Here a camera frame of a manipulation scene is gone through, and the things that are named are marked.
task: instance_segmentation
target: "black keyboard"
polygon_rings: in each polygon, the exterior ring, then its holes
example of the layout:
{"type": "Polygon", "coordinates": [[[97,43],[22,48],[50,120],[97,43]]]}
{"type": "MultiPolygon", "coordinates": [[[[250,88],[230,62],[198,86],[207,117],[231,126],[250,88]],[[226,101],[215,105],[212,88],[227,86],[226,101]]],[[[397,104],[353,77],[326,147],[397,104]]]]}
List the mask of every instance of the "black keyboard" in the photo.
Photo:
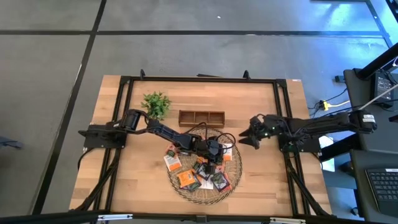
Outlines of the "black keyboard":
{"type": "Polygon", "coordinates": [[[398,217],[398,169],[366,170],[380,213],[398,217]]]}

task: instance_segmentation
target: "woven basket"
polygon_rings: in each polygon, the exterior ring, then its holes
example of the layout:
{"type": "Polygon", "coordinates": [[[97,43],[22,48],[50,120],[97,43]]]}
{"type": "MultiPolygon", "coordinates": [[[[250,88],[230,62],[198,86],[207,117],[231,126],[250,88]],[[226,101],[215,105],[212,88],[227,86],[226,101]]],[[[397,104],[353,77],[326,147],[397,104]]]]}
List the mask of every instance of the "woven basket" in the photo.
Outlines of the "woven basket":
{"type": "MultiPolygon", "coordinates": [[[[192,131],[190,131],[190,133],[200,135],[204,138],[205,128],[195,128],[192,131]]],[[[222,132],[211,128],[208,128],[207,130],[208,138],[212,136],[219,136],[221,133],[222,132]]],[[[233,143],[233,140],[227,136],[221,136],[218,138],[218,142],[220,144],[233,143]]],[[[232,161],[225,162],[225,167],[224,167],[224,172],[227,174],[231,184],[231,190],[218,192],[216,187],[213,186],[213,190],[196,189],[194,192],[190,192],[188,190],[180,189],[180,184],[177,180],[177,174],[191,169],[197,160],[197,155],[195,154],[192,154],[191,156],[179,155],[178,158],[180,159],[182,168],[179,168],[172,172],[168,172],[170,183],[172,184],[172,187],[174,188],[175,191],[177,191],[179,195],[181,195],[183,198],[193,203],[201,205],[211,205],[222,201],[230,193],[232,193],[232,191],[238,185],[239,180],[242,176],[242,159],[238,151],[238,148],[235,146],[233,147],[232,150],[232,161]]]]}

